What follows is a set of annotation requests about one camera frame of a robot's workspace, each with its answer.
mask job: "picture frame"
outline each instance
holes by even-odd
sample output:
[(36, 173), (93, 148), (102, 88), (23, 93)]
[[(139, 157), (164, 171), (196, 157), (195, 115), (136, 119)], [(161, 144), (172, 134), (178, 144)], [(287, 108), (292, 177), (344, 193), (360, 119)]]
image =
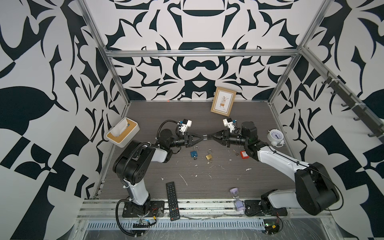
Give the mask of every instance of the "picture frame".
[(236, 97), (236, 91), (216, 87), (214, 102), (212, 103), (211, 112), (224, 116), (229, 116), (232, 105)]

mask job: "alarm clock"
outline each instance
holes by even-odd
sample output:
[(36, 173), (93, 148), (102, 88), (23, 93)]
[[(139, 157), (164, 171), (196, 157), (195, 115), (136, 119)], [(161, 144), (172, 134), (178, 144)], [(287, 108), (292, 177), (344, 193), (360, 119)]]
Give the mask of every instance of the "alarm clock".
[(284, 145), (284, 135), (280, 130), (272, 129), (268, 131), (268, 140), (271, 142), (271, 145), (274, 147), (282, 147)]

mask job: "white tissue box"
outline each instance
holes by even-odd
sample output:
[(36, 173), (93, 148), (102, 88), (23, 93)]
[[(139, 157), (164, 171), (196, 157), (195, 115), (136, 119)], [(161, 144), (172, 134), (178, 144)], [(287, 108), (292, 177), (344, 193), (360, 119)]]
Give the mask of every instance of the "white tissue box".
[(123, 118), (117, 125), (119, 125), (121, 122), (126, 121), (129, 126), (117, 137), (113, 136), (111, 133), (112, 129), (107, 133), (106, 138), (109, 139), (113, 144), (123, 148), (125, 147), (129, 141), (136, 135), (136, 133), (140, 130), (139, 125), (137, 122), (129, 119), (129, 118)]

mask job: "gold padlock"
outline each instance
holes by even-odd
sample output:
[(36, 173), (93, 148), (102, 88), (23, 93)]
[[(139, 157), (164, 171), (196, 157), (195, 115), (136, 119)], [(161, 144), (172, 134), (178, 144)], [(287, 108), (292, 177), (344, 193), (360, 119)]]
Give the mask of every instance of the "gold padlock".
[(207, 152), (208, 152), (208, 155), (206, 155), (205, 157), (207, 158), (207, 160), (209, 161), (209, 162), (212, 162), (212, 155), (211, 154), (209, 154), (209, 151), (211, 151), (211, 153), (213, 153), (213, 151), (211, 150), (211, 149), (208, 149), (207, 150)]

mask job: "table surface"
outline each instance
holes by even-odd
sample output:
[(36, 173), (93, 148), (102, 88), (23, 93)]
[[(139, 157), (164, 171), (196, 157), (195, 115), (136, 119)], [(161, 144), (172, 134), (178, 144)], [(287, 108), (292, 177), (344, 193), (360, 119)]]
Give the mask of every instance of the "table surface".
[[(204, 135), (225, 129), (223, 115), (210, 112), (212, 102), (132, 102), (127, 117), (139, 124), (140, 131), (133, 139), (141, 142), (155, 142), (157, 130), (167, 119), (192, 121), (190, 132)], [(268, 130), (277, 128), (267, 103), (264, 102), (234, 102), (230, 114), (238, 121), (239, 127), (244, 121), (253, 121), (258, 129), (259, 139), (267, 140)], [(164, 128), (175, 131), (174, 123), (166, 123)], [(231, 198), (229, 189), (237, 187), (241, 198), (259, 198), (271, 189), (294, 189), (294, 182), (286, 175), (258, 162), (252, 158), (242, 159), (235, 152), (244, 150), (243, 147), (231, 145), (224, 147), (209, 140), (197, 144), (198, 159), (190, 156), (193, 148), (182, 147), (178, 154), (174, 154), (168, 163), (152, 162), (144, 177), (146, 188), (151, 199), (165, 199), (166, 183), (175, 182), (178, 199), (217, 199)], [(205, 156), (207, 150), (213, 151), (212, 163), (208, 163)], [(124, 199), (128, 197), (126, 189), (117, 175), (112, 171), (115, 160), (124, 148), (116, 147), (112, 162), (109, 166), (100, 199)], [(286, 147), (279, 151), (289, 155)]]

